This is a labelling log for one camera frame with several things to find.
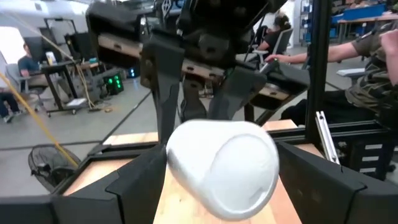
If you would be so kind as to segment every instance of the man in camouflage shirt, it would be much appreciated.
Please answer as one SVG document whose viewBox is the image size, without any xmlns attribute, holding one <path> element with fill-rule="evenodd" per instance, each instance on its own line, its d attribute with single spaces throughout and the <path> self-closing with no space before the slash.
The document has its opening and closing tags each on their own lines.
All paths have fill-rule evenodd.
<svg viewBox="0 0 398 224">
<path fill-rule="evenodd" d="M 365 76 L 347 90 L 326 91 L 323 99 L 325 116 L 329 123 L 344 123 L 374 119 L 379 102 L 389 96 L 398 84 L 398 21 L 388 23 L 355 41 L 332 46 L 329 62 L 339 62 L 358 56 L 370 57 Z M 285 63 L 304 63 L 307 54 L 294 56 L 271 55 L 266 60 L 278 59 Z M 281 119 L 291 119 L 297 125 L 305 124 L 307 100 L 287 108 Z"/>
</svg>

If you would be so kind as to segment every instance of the dark jeans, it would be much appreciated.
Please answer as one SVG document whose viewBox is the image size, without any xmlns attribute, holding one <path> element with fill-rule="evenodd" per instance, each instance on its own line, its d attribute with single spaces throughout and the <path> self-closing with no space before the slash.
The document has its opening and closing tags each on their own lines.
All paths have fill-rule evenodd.
<svg viewBox="0 0 398 224">
<path fill-rule="evenodd" d="M 287 108 L 281 119 L 291 119 L 296 125 L 305 124 L 307 100 Z M 347 123 L 374 119 L 374 112 L 349 103 L 344 90 L 326 91 L 323 95 L 323 112 L 328 123 Z"/>
<path fill-rule="evenodd" d="M 5 101 L 10 106 L 12 112 L 19 111 L 18 103 L 12 93 L 0 93 L 0 116 L 2 118 L 8 116 L 8 109 L 6 108 L 6 105 L 4 105 Z"/>
</svg>

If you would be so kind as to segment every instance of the yellow cable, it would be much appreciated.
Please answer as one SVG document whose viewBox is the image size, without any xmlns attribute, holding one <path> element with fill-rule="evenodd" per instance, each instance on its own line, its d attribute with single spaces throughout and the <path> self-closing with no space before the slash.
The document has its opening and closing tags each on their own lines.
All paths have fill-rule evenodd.
<svg viewBox="0 0 398 224">
<path fill-rule="evenodd" d="M 73 164 L 75 167 L 78 167 L 78 164 L 76 161 L 74 161 L 69 154 L 64 150 L 64 148 L 59 145 L 57 140 L 50 134 L 50 131 L 45 127 L 44 123 L 42 120 L 37 116 L 36 112 L 28 105 L 28 103 L 21 97 L 21 95 L 18 93 L 18 91 L 14 88 L 13 85 L 10 84 L 9 80 L 6 78 L 6 76 L 0 72 L 0 78 L 7 84 L 8 88 L 11 90 L 11 92 L 18 98 L 18 100 L 25 106 L 25 108 L 28 110 L 30 115 L 35 119 L 36 123 L 40 126 L 40 128 L 43 130 L 45 135 L 54 143 L 55 148 L 57 148 L 67 159 L 68 161 Z"/>
</svg>

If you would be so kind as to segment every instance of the wooden board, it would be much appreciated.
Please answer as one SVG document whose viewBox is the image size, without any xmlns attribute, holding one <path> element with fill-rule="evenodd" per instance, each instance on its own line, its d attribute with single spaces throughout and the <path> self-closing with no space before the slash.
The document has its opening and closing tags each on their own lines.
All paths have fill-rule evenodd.
<svg viewBox="0 0 398 224">
<path fill-rule="evenodd" d="M 95 62 L 95 63 L 89 63 L 89 62 L 85 62 L 82 63 L 80 65 L 78 65 L 81 69 L 90 69 L 90 68 L 95 68 L 98 67 L 99 63 Z"/>
<path fill-rule="evenodd" d="M 296 128 L 292 121 L 271 121 L 264 125 L 266 130 Z M 157 141 L 157 133 L 127 134 L 122 136 L 111 136 L 107 144 L 127 144 L 141 141 Z M 319 154 L 318 150 L 311 144 L 298 146 L 303 150 Z M 120 168 L 131 161 L 130 159 L 115 161 L 92 162 L 86 170 L 77 178 L 64 195 L 72 194 L 88 184 L 99 180 L 112 171 Z M 226 222 L 214 217 L 197 202 L 185 189 L 174 179 L 170 171 L 166 170 L 165 182 L 162 195 L 160 196 L 155 224 L 301 224 L 301 221 L 287 195 L 283 183 L 278 180 L 276 190 L 271 201 L 256 216 L 241 222 Z"/>
</svg>

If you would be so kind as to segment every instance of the woman with headphones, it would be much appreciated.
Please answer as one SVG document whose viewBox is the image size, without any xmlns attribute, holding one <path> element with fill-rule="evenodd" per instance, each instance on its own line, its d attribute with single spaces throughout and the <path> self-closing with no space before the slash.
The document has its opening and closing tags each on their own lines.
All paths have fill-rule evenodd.
<svg viewBox="0 0 398 224">
<path fill-rule="evenodd" d="M 262 43 L 257 50 L 267 50 L 270 54 L 274 51 L 276 42 L 282 31 L 292 28 L 289 18 L 286 15 L 278 15 L 274 21 L 274 29 L 267 29 L 267 34 L 263 37 Z"/>
</svg>

